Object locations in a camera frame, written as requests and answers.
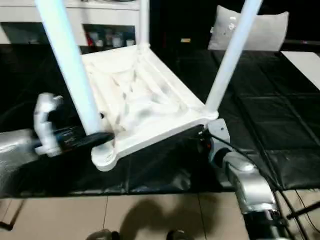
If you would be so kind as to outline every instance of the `black cable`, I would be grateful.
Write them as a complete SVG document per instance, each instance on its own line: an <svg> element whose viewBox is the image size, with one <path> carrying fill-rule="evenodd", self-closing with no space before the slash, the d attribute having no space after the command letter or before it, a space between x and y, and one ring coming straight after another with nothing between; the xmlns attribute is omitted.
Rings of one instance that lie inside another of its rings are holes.
<svg viewBox="0 0 320 240"><path fill-rule="evenodd" d="M295 209L294 207L292 206L292 204L290 203L289 199L287 198L287 196L285 195L285 193L280 189L280 187L278 186L278 184L276 183L275 180L273 180L267 173L265 173L261 168L259 168L255 161L253 161L246 153L244 153L243 151L241 151L240 149L238 149L237 147L233 146L232 144L230 144L229 142L221 139L220 137L217 137L216 135L213 135L211 134L208 130L203 132L204 135L206 135L206 133L208 134L209 137L212 137L212 138L215 138L217 139L218 141L224 143L225 145L231 147L232 149L234 149L236 152L238 152L239 154L241 154L242 156L244 156L245 158L247 158L253 165L255 165L261 176L264 177L265 179L268 180L269 183L271 183L271 185L273 186L274 189L276 189L280 194L281 196L283 197L285 203L287 204L289 210L291 213L295 213ZM308 237L308 234L305 230L305 228L303 227L303 225L301 224L300 220L299 220L299 217L298 216L295 216L294 219L296 220L296 223L298 224L298 228L300 230L300 233L302 235L302 237L304 238L304 240L309 240L309 237Z"/></svg>
<svg viewBox="0 0 320 240"><path fill-rule="evenodd" d="M285 219L285 217L284 217L285 215L284 215L282 207L280 205L279 198L275 193L273 193L273 194L274 194L274 199L275 199L276 205L277 205L277 207L279 209L279 212L280 212L280 216L281 216L282 219ZM285 228L286 232L288 233L289 238L292 239L292 240L295 240L296 238L293 235L293 233L290 231L290 229L289 229L287 224L284 226L284 228Z"/></svg>
<svg viewBox="0 0 320 240"><path fill-rule="evenodd" d="M305 205L305 203L304 203L304 201L302 200L302 198L301 198L301 196L299 195L299 193L298 193L298 191L297 190L295 190L295 193L297 194L297 196L298 196L298 198L299 198L299 200L300 200L300 203L303 205L303 207L304 208L307 208L306 207L306 205ZM306 214L306 217L308 218L308 222L309 222L309 224L311 225L311 227L315 230L315 231L317 231L318 233L320 233L320 230L314 225L314 223L312 222L312 220L311 220L311 218L310 218L310 216L309 216L309 213L307 212L307 213L305 213Z"/></svg>

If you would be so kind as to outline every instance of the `shelf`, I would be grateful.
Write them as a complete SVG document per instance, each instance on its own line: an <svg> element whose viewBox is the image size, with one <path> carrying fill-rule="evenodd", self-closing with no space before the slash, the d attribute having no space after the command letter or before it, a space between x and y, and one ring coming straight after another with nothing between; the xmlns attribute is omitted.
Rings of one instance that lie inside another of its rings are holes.
<svg viewBox="0 0 320 240"><path fill-rule="evenodd" d="M64 0L67 8L84 9L114 9L114 10L139 10L139 0L128 2L114 2L111 0L97 0L83 2L80 0ZM0 7L35 7L34 0L1 0Z"/></svg>

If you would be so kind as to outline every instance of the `beige floor tile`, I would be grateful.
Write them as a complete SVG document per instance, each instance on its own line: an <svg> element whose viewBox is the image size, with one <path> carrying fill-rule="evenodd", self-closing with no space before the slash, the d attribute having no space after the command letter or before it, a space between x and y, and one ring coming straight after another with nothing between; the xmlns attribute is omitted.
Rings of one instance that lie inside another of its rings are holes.
<svg viewBox="0 0 320 240"><path fill-rule="evenodd" d="M320 191L299 190L298 193L301 196L301 198L306 206L320 200ZM279 200L280 200L280 204L282 206L283 214L288 215L290 213L288 206L286 205L283 198L279 194L277 194L277 195L279 196ZM295 210L299 210L299 209L303 208L303 206L300 203L300 200L297 196L297 193L294 190L285 191L285 195L287 196L287 198L289 199L289 201L291 202L291 204ZM310 219L312 220L313 224L318 229L320 229L320 209L317 209L317 210L310 212L309 216L310 216ZM302 216L300 216L299 219L301 221L301 224L305 228L306 233L308 234L310 240L320 240L320 234L312 228L312 226L309 223L309 220L307 219L307 216L302 215ZM289 223L289 228L290 228L291 232L294 234L294 236L296 237L296 239L301 240L302 237L300 235L300 232L299 232L299 229L297 227L296 222L294 220L290 220L288 223Z"/></svg>
<svg viewBox="0 0 320 240"><path fill-rule="evenodd" d="M124 240L165 240L173 229L205 240L196 194L111 196L104 228L119 231Z"/></svg>
<svg viewBox="0 0 320 240"><path fill-rule="evenodd" d="M4 217L9 223L21 200L14 199ZM1 240L85 240L103 227L107 197L42 198L25 201L11 232Z"/></svg>
<svg viewBox="0 0 320 240"><path fill-rule="evenodd" d="M233 192L201 193L200 206L207 240L248 240Z"/></svg>
<svg viewBox="0 0 320 240"><path fill-rule="evenodd" d="M0 199L0 221L4 219L10 202L11 198Z"/></svg>

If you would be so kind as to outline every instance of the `black mat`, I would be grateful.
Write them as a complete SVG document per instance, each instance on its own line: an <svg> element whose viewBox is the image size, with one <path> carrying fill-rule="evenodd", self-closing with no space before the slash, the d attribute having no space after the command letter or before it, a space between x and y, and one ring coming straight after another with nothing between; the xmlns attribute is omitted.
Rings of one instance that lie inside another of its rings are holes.
<svg viewBox="0 0 320 240"><path fill-rule="evenodd" d="M223 52L195 51L160 57L203 102ZM0 45L0 131L31 128L42 92L63 95L72 106L48 46ZM219 113L231 142L247 152L284 189L320 187L319 91L285 58L274 53L245 53ZM197 151L199 127L121 159L100 172L90 152L71 152L18 166L0 176L0 197L63 197L152 193L219 192L221 186Z"/></svg>

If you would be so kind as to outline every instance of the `white pillow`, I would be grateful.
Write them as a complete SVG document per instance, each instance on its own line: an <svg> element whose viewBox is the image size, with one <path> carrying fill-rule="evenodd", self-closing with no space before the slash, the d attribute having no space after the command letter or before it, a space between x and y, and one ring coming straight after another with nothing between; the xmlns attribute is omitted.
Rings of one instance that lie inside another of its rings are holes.
<svg viewBox="0 0 320 240"><path fill-rule="evenodd" d="M285 40L289 12L257 15L244 50L278 51ZM218 5L209 50L226 50L240 18L240 13Z"/></svg>

